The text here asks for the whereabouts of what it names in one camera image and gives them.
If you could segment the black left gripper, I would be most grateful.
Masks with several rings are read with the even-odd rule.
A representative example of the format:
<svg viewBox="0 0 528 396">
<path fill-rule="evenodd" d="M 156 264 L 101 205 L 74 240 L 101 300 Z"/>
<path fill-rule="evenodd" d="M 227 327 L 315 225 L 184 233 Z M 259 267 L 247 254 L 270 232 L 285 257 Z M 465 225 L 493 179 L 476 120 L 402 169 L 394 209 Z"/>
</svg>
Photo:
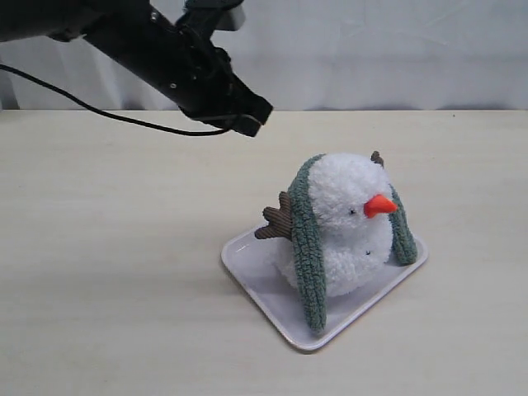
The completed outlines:
<svg viewBox="0 0 528 396">
<path fill-rule="evenodd" d="M 273 112 L 273 105 L 236 76 L 227 52 L 211 40 L 215 31 L 233 29 L 228 16 L 182 16 L 174 23 L 151 16 L 139 28 L 139 77 L 191 120 L 216 127 L 191 135 L 234 131 L 255 137 Z"/>
</svg>

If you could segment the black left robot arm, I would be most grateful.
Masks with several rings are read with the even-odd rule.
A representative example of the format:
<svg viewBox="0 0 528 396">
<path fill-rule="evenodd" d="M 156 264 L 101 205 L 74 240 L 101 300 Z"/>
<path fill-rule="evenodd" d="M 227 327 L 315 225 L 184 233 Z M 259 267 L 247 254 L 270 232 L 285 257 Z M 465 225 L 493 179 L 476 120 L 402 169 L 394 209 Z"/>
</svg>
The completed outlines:
<svg viewBox="0 0 528 396">
<path fill-rule="evenodd" d="M 253 137 L 273 111 L 235 74 L 215 31 L 245 22 L 240 1 L 187 1 L 170 22 L 148 1 L 3 1 L 3 42 L 78 37 L 170 99 L 209 136 L 230 130 Z"/>
</svg>

